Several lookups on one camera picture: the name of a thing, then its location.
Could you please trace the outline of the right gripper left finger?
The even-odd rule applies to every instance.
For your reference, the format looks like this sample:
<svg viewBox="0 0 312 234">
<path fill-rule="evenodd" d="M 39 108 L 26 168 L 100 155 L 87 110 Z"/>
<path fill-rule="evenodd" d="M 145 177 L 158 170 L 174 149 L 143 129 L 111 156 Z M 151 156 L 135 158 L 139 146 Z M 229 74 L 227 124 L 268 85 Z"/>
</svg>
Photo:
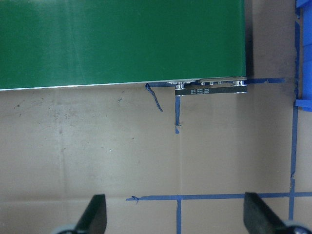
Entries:
<svg viewBox="0 0 312 234">
<path fill-rule="evenodd" d="M 105 194 L 94 195 L 74 227 L 75 232 L 104 232 L 107 227 Z"/>
</svg>

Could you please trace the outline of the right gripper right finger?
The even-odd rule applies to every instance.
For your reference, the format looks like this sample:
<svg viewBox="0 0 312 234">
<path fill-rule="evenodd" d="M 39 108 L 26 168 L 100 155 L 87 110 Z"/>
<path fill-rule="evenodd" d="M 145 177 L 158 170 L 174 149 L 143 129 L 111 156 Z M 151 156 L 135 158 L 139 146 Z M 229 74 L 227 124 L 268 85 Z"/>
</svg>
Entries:
<svg viewBox="0 0 312 234">
<path fill-rule="evenodd" d="M 287 226 L 257 193 L 245 193 L 243 222 L 250 234 L 287 233 Z"/>
</svg>

